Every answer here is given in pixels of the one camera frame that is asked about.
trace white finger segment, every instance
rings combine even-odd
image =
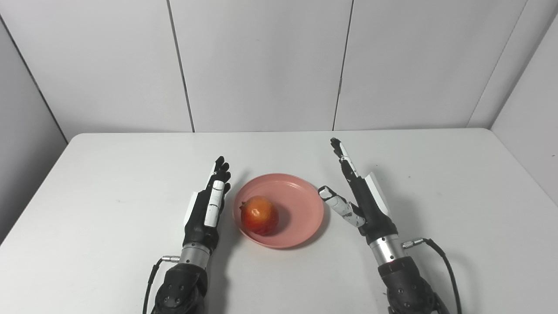
[[[219,209],[221,208],[221,200],[223,199],[224,187],[225,183],[223,181],[216,180],[215,182],[213,182],[213,188],[211,189],[211,195],[209,196],[209,203],[204,220],[204,225],[206,225],[207,227],[217,226]]]

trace black joint housing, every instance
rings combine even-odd
[[[394,313],[430,314],[436,308],[436,296],[419,273],[410,256],[378,267],[387,287],[387,298]]]

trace black cable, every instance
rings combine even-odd
[[[145,290],[145,298],[143,299],[143,314],[147,314],[147,302],[149,301],[149,292],[151,291],[151,285],[155,279],[155,275],[159,270],[159,266],[163,262],[163,259],[159,259],[153,268],[151,269],[151,275],[149,275],[149,280],[147,281],[147,289]]]
[[[428,244],[431,248],[433,248],[438,254],[440,254],[440,256],[442,256],[442,259],[444,260],[444,263],[446,263],[446,267],[448,268],[448,273],[450,273],[451,286],[454,289],[455,304],[457,305],[457,313],[461,314],[461,299],[459,298],[459,292],[457,291],[457,282],[455,281],[455,275],[453,273],[453,269],[451,268],[450,261],[446,257],[446,253],[432,239],[423,238],[423,240],[426,244]]]

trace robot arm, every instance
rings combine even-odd
[[[357,227],[366,238],[378,263],[378,272],[387,287],[389,314],[429,314],[433,311],[449,314],[438,295],[420,276],[413,259],[403,251],[397,228],[389,217],[388,207],[374,174],[362,178],[343,144],[333,138],[331,145],[358,206],[347,202],[327,186],[321,187],[318,193],[326,204]]]
[[[167,271],[155,296],[152,314],[201,314],[208,290],[205,270],[217,247],[217,225],[230,190],[229,164],[215,161],[205,189],[194,193],[186,211],[184,240],[178,264]]]

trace panel seam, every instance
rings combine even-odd
[[[350,23],[353,19],[353,7],[354,7],[354,0],[351,1],[350,4],[350,13],[349,13],[349,25],[347,26],[347,36],[345,38],[345,49],[343,50],[343,61],[341,63],[341,75],[339,76],[339,86],[337,89],[337,100],[335,101],[335,111],[333,113],[333,125],[331,127],[332,131],[335,131],[335,120],[337,119],[337,107],[339,107],[339,95],[341,95],[341,85],[343,84],[343,70],[345,69],[345,57],[347,56],[347,45],[349,43],[349,32],[350,32]]]
[[[167,1],[167,9],[169,10],[169,19],[171,22],[172,29],[172,39],[175,43],[176,57],[178,58],[178,66],[180,68],[180,78],[182,79],[182,86],[184,87],[184,96],[186,97],[186,106],[188,107],[188,115],[190,116],[190,125],[192,127],[192,132],[196,133],[194,128],[194,118],[192,117],[192,109],[190,107],[190,98],[188,97],[188,88],[186,87],[186,79],[184,78],[184,68],[182,67],[182,57],[180,56],[180,48],[178,45],[178,39],[176,38],[176,28],[174,24],[174,18],[172,16],[172,8],[170,0]]]
[[[49,103],[46,101],[45,96],[43,95],[41,88],[39,88],[39,85],[37,84],[37,80],[35,79],[35,77],[33,76],[33,73],[31,72],[31,69],[29,68],[29,66],[27,65],[27,62],[25,61],[25,59],[23,58],[23,55],[21,54],[21,50],[20,48],[17,46],[16,41],[13,39],[12,33],[9,31],[8,29],[8,25],[6,25],[6,22],[4,20],[4,18],[2,17],[2,14],[0,13],[0,23],[2,24],[2,26],[4,26],[4,28],[6,29],[6,33],[8,33],[8,37],[9,39],[12,41],[13,46],[16,48],[17,54],[20,56],[21,61],[23,62],[23,66],[25,66],[25,69],[27,70],[27,73],[29,74],[29,76],[31,77],[31,80],[33,81],[33,85],[35,85],[35,88],[37,89],[37,91],[39,92],[39,96],[41,97],[43,103],[46,106],[46,109],[49,111],[50,116],[52,117],[52,120],[54,121],[54,124],[56,125],[56,128],[58,129],[58,131],[60,132],[60,135],[62,135],[62,138],[64,139],[64,141],[66,142],[66,145],[68,144],[68,139],[66,138],[66,135],[64,134],[64,132],[62,131],[62,128],[60,127],[60,124],[58,123],[58,120],[56,119],[56,117],[54,116],[54,113],[52,112],[52,109],[49,106]]]
[[[469,120],[467,121],[467,124],[465,125],[465,127],[469,127],[469,124],[471,123],[471,119],[473,118],[473,115],[475,114],[475,111],[477,110],[477,107],[479,106],[480,100],[483,98],[484,92],[486,92],[487,86],[490,83],[490,80],[492,79],[492,75],[494,75],[494,71],[496,70],[496,67],[498,66],[498,63],[500,62],[500,59],[502,58],[502,55],[504,54],[504,51],[506,50],[506,47],[508,46],[509,40],[512,37],[513,32],[516,30],[516,26],[519,23],[519,19],[521,18],[521,15],[523,14],[523,11],[525,10],[525,7],[527,6],[527,2],[529,2],[529,0],[526,0],[525,3],[523,4],[523,7],[521,8],[521,12],[519,12],[519,15],[517,16],[516,22],[513,25],[512,31],[509,33],[508,39],[506,40],[506,43],[504,44],[504,47],[502,48],[502,51],[500,52],[500,55],[498,56],[498,59],[494,63],[494,67],[492,68],[490,76],[488,77],[488,80],[487,80],[486,84],[484,85],[483,91],[480,93],[479,99],[477,100],[477,103],[475,104],[475,107],[473,108],[473,111],[471,112],[471,116],[469,117]]]

